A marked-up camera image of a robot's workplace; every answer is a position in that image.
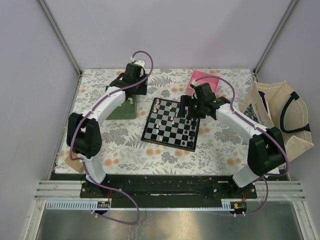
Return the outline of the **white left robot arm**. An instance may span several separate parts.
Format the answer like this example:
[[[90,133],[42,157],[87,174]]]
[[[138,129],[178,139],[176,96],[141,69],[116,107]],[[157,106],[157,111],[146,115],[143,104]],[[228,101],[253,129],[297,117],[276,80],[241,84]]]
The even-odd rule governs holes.
[[[91,192],[98,198],[107,195],[109,186],[103,182],[106,173],[102,167],[100,151],[102,135],[100,127],[109,115],[129,98],[146,95],[148,74],[145,61],[133,60],[125,71],[105,87],[104,94],[83,113],[73,112],[68,117],[66,144],[70,153],[82,161],[86,178],[93,184]]]

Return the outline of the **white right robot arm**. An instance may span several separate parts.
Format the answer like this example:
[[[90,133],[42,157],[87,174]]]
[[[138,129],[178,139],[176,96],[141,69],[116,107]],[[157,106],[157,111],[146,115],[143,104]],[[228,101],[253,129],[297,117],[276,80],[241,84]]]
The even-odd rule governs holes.
[[[233,101],[216,97],[208,83],[193,87],[194,94],[180,97],[179,117],[211,117],[236,132],[247,144],[247,164],[233,174],[228,184],[228,194],[239,198],[246,186],[288,163],[281,131],[277,127],[263,126],[233,106]]]

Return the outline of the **black white chess board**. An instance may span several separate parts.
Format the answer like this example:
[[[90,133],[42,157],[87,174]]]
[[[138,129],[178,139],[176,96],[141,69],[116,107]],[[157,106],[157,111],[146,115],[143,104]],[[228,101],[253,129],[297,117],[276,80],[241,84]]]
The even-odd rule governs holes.
[[[143,142],[180,150],[196,150],[199,118],[178,117],[180,103],[154,98],[142,132]]]

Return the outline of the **green plastic tray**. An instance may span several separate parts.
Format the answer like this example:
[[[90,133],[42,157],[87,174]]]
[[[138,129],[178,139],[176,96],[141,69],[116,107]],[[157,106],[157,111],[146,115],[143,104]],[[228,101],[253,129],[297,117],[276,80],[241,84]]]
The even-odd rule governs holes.
[[[105,93],[108,94],[109,97],[103,101],[104,104],[118,96],[126,97],[126,92],[122,90],[112,94],[112,92],[115,92],[116,90],[117,88],[114,86],[105,87]],[[114,108],[113,111],[107,116],[106,120],[134,120],[137,114],[137,106],[138,96],[132,95],[131,97],[128,97],[122,104],[117,106],[117,108]]]

